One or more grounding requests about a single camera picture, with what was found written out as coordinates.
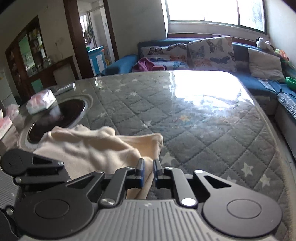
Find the cream white garment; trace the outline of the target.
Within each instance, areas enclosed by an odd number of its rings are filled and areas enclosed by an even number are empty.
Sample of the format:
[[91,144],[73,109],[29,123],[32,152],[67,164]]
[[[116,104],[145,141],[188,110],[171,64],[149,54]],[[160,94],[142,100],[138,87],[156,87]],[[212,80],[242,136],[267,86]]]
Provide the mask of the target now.
[[153,160],[159,157],[162,147],[160,133],[121,136],[109,126],[98,130],[83,125],[74,128],[55,126],[43,135],[33,153],[64,162],[71,179],[98,170],[113,174],[122,167],[135,167],[143,158],[144,186],[128,190],[127,198],[146,199],[154,178]]

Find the tissue box at edge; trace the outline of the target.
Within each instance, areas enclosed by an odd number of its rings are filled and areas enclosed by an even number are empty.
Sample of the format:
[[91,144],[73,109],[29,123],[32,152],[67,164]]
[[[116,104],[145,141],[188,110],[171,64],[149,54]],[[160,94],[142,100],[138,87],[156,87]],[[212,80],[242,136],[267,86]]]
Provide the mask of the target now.
[[4,116],[3,110],[1,109],[0,117],[0,140],[4,137],[10,127],[13,125],[13,122],[8,116]]

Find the pink tissue pack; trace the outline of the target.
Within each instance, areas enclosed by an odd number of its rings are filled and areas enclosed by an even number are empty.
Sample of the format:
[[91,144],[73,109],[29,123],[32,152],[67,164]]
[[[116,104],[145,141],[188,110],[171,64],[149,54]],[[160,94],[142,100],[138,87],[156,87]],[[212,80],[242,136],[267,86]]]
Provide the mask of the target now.
[[54,102],[56,97],[50,89],[42,90],[34,94],[27,102],[26,109],[29,114],[36,114],[40,111],[48,109]]

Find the black induction cooktop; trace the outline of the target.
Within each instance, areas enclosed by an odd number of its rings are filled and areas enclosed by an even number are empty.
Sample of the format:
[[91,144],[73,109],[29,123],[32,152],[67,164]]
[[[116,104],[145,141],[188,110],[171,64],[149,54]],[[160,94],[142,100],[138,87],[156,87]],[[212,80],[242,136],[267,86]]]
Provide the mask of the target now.
[[37,144],[55,126],[68,128],[81,116],[85,106],[81,99],[69,99],[45,111],[31,126],[27,138],[29,143]]

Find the white refrigerator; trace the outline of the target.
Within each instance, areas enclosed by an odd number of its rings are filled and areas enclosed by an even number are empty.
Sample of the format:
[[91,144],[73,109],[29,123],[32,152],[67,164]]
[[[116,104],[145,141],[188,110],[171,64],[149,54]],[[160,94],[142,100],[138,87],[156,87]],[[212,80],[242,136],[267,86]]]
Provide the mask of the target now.
[[3,69],[0,71],[0,98],[2,104],[5,107],[9,106],[10,104],[17,104]]

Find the grey quilted star table cover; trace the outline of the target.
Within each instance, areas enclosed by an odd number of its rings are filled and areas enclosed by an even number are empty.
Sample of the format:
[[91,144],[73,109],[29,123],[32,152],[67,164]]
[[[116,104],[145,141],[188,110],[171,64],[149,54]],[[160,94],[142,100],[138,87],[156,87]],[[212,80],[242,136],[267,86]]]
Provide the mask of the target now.
[[160,133],[164,166],[189,173],[204,169],[276,200],[283,220],[279,240],[292,239],[284,160],[263,111],[233,75],[218,72],[215,84],[196,71],[142,72],[76,82],[60,96],[91,96],[81,124],[110,126],[121,135]]

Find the grey remote control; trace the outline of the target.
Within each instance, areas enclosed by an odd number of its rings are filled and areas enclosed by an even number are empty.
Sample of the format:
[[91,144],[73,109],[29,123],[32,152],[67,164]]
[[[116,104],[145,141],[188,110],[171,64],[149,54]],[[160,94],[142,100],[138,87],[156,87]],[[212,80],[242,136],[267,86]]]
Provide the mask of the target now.
[[60,94],[63,94],[63,93],[65,93],[65,92],[70,91],[70,90],[73,90],[73,89],[75,89],[75,88],[76,88],[76,87],[75,87],[75,83],[68,84],[68,85],[65,85],[64,87],[61,87],[61,88],[57,89],[57,90],[54,92],[54,95],[55,95],[55,96],[58,96],[58,95],[60,95]]

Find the dark wooden cabinet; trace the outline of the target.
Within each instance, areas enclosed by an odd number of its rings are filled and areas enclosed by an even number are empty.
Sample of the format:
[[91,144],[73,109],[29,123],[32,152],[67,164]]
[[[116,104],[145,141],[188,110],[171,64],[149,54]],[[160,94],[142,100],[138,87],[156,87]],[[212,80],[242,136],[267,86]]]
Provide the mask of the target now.
[[56,85],[54,72],[63,67],[70,67],[73,79],[79,79],[73,56],[54,60],[46,53],[38,16],[17,35],[5,55],[19,98],[24,102]]

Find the blue sofa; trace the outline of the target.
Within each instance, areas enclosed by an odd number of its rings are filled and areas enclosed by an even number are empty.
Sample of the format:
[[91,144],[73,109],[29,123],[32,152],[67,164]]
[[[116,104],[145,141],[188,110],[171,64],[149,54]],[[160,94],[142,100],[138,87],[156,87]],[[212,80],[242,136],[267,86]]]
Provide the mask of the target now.
[[295,67],[280,55],[231,37],[152,40],[137,45],[137,55],[127,55],[109,65],[103,75],[150,68],[137,65],[145,57],[161,70],[215,70],[236,76],[256,98],[295,153]]

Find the blue knitted sofa blanket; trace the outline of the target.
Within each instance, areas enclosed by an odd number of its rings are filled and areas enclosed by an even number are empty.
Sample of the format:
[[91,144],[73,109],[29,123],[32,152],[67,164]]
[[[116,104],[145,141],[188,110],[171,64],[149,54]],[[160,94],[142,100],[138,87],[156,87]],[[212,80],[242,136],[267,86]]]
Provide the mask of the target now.
[[287,111],[295,118],[295,91],[289,89],[286,83],[278,81],[257,80],[268,90],[276,93],[278,101],[287,109]]

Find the blue white small cabinet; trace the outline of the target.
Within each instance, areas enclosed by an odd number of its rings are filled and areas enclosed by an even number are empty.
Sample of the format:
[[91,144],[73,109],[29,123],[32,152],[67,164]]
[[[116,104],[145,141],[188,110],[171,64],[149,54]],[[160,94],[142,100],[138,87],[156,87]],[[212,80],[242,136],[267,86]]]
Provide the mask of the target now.
[[87,53],[94,76],[100,75],[106,69],[104,46],[88,50]]

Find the green plastic basin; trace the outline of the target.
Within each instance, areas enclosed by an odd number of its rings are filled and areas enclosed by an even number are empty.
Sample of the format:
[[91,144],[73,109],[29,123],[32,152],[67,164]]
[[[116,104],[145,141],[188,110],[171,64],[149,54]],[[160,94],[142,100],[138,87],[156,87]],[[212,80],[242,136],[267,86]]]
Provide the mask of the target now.
[[289,89],[296,91],[296,80],[294,78],[286,77],[285,83]]

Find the grey plain cushion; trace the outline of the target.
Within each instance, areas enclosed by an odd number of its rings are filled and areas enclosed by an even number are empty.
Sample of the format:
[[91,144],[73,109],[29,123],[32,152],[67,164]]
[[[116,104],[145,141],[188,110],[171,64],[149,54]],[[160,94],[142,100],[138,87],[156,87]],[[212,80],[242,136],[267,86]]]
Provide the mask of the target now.
[[284,82],[280,57],[248,48],[249,69],[253,77]]

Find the purple cloth on sofa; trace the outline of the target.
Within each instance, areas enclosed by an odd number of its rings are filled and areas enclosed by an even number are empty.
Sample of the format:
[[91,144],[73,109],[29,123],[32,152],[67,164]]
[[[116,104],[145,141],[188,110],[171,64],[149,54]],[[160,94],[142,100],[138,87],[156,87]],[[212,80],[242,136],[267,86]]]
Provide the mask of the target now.
[[149,71],[166,71],[166,68],[161,65],[155,65],[146,57],[140,58],[132,67],[132,72],[149,72]]

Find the large butterfly print pillow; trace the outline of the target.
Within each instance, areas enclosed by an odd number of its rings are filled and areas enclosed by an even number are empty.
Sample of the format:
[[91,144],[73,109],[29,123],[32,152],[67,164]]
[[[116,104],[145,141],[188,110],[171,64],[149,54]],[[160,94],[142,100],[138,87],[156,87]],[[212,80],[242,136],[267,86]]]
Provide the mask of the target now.
[[237,70],[230,36],[191,41],[187,48],[194,70]]

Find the small butterfly print pillow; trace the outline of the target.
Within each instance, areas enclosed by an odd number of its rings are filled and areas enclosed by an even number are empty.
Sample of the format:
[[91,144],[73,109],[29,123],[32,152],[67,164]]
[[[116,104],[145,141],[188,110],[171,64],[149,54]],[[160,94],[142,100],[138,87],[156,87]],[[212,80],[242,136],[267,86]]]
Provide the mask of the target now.
[[140,57],[146,57],[156,66],[163,66],[166,70],[189,70],[186,44],[169,46],[147,46],[140,49]]

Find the colourful plush toys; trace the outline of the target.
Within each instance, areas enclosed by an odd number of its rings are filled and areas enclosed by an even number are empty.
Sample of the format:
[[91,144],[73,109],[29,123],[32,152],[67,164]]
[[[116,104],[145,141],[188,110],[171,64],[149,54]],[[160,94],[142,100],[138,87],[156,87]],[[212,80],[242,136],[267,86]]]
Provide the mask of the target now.
[[287,54],[285,53],[285,51],[283,51],[282,49],[275,49],[274,50],[276,54],[278,54],[279,56],[281,56],[281,58],[283,58],[284,61],[289,61],[289,57],[287,56]]

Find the window with green frame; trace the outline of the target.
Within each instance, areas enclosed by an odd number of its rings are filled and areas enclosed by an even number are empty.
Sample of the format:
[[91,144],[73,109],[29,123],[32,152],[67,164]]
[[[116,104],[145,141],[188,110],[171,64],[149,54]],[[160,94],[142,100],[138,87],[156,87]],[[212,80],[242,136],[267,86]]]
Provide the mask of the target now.
[[263,1],[166,1],[170,22],[222,24],[266,33]]

